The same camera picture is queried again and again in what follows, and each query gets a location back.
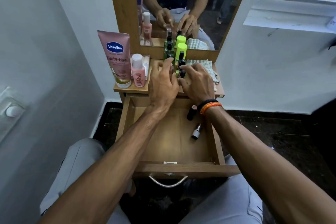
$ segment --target mirror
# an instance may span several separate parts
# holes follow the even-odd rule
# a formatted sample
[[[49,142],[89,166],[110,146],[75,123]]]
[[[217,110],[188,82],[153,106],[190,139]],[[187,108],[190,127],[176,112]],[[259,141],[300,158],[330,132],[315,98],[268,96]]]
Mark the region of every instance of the mirror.
[[[181,34],[188,48],[218,50],[238,1],[136,0],[140,44],[166,47],[171,35],[175,47]]]

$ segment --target pink bottle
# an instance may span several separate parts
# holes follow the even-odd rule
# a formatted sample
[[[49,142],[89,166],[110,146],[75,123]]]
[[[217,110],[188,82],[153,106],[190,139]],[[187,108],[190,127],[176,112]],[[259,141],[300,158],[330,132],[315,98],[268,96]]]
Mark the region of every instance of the pink bottle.
[[[133,54],[132,60],[132,74],[135,86],[143,87],[145,86],[145,67],[142,65],[142,55]]]
[[[149,12],[143,13],[143,23],[142,23],[142,36],[145,41],[145,45],[152,45],[152,24],[151,24],[151,14]]]

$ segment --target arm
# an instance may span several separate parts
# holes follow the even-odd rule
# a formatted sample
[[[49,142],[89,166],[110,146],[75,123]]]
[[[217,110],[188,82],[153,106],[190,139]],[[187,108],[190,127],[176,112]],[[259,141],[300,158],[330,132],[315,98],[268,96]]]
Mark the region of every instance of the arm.
[[[167,8],[162,8],[157,0],[143,0],[143,3],[147,9],[155,16],[157,23],[160,27],[166,28],[170,25],[172,28],[174,26],[174,19],[170,15],[170,11]]]
[[[207,6],[208,0],[195,0],[194,7],[190,10],[189,14],[185,14],[178,26],[177,30],[182,29],[182,35],[190,35],[193,28],[197,25],[199,16]]]
[[[200,104],[214,98],[212,79],[200,64],[182,69],[191,77],[191,85],[179,78],[190,99]],[[242,175],[280,223],[336,223],[336,202],[290,162],[263,144],[222,107],[208,108],[205,116]]]
[[[48,209],[44,223],[106,223],[126,189],[141,155],[179,91],[176,76],[169,79],[172,58],[162,71],[153,68],[150,105],[115,145],[85,171]]]

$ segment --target wooden mirror frame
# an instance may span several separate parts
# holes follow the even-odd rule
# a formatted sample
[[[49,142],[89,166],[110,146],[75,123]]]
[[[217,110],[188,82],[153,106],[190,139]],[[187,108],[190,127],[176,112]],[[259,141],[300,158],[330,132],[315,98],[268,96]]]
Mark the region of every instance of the wooden mirror frame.
[[[232,19],[229,23],[229,26],[223,35],[220,48],[216,51],[207,51],[207,50],[194,50],[188,49],[187,55],[188,59],[197,59],[197,60],[211,60],[215,62],[226,36],[230,30],[233,19],[236,16],[237,10],[240,6],[242,0],[238,1],[238,5],[233,13]],[[120,33],[127,33],[130,37],[130,52],[131,53],[140,53],[142,55],[149,55],[151,59],[162,59],[163,50],[162,47],[156,46],[142,46],[140,45],[139,40],[139,27],[138,27],[138,14],[137,14],[137,2],[136,0],[113,0],[113,6],[115,10],[115,16],[117,18],[118,29]]]

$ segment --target light switch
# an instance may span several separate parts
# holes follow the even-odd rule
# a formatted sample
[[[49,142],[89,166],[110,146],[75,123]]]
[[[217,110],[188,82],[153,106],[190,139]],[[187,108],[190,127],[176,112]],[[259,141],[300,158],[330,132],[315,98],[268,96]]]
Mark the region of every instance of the light switch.
[[[22,97],[11,87],[0,94],[0,142],[20,119],[26,109]]]

